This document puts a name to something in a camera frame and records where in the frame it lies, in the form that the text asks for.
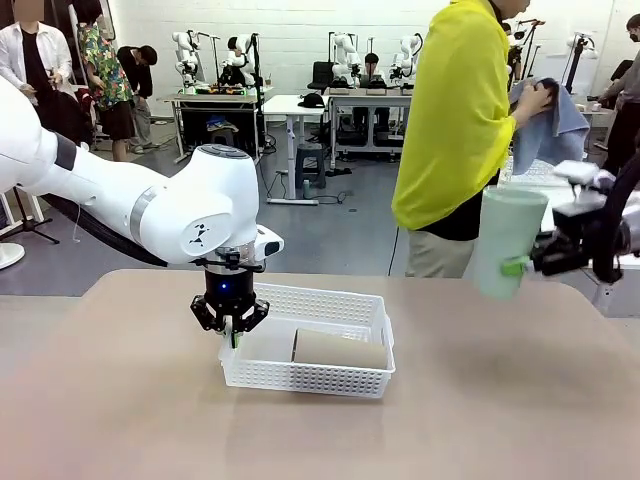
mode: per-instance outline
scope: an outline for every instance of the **perforated basket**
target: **perforated basket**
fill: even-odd
[[[258,298],[271,304],[269,316],[238,349],[220,350],[232,387],[380,398],[395,372],[393,332],[382,297],[256,284]],[[293,363],[296,330],[305,328],[384,345],[386,370]]]

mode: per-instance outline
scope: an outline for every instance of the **yellow-green cloth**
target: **yellow-green cloth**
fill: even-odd
[[[454,0],[434,17],[393,199],[400,226],[419,230],[447,217],[504,166],[516,126],[508,52],[487,0]]]

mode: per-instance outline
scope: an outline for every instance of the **floral shirt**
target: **floral shirt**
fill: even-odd
[[[97,23],[82,24],[78,27],[78,43],[85,66],[89,63],[95,68],[95,75],[106,86],[104,90],[89,82],[91,94],[100,110],[109,110],[120,102],[133,100],[133,91],[127,76],[118,61],[111,42],[100,34]]]

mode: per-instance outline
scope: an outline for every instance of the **light green cup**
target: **light green cup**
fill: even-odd
[[[508,300],[518,292],[548,203],[529,190],[485,189],[480,237],[466,275],[482,293]]]

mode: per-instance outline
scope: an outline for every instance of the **plastic stool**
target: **plastic stool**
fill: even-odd
[[[218,145],[226,145],[227,147],[236,146],[236,138],[233,134],[233,130],[230,128],[223,128],[216,130],[211,134],[211,143],[217,143]]]
[[[307,160],[315,160],[315,168],[305,168]],[[324,165],[324,147],[317,143],[303,143],[298,147],[296,156],[296,188],[302,188],[304,179],[313,180],[316,188],[326,188],[327,179]]]

